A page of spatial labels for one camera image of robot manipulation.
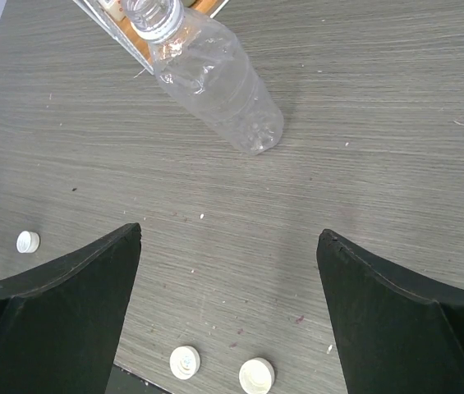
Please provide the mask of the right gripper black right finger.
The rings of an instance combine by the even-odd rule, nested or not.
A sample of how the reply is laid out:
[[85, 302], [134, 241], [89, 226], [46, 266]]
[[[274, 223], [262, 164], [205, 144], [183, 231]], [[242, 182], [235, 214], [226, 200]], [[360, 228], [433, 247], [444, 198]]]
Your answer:
[[464, 393], [464, 290], [325, 229], [316, 251], [350, 393]]

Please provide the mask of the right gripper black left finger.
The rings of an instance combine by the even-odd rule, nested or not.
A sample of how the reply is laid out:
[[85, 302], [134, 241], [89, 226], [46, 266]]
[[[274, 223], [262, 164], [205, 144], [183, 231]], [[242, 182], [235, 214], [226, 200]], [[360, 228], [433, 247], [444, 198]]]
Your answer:
[[0, 280], [0, 393], [105, 392], [140, 252], [127, 223]]

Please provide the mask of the clear plastic bottle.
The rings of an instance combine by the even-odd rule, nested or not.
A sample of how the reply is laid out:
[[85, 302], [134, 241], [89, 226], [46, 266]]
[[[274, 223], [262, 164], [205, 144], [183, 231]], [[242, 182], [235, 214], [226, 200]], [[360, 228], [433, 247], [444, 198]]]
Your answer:
[[235, 149], [256, 155], [283, 135], [282, 112], [236, 35], [180, 1], [125, 1], [147, 34], [161, 88]]

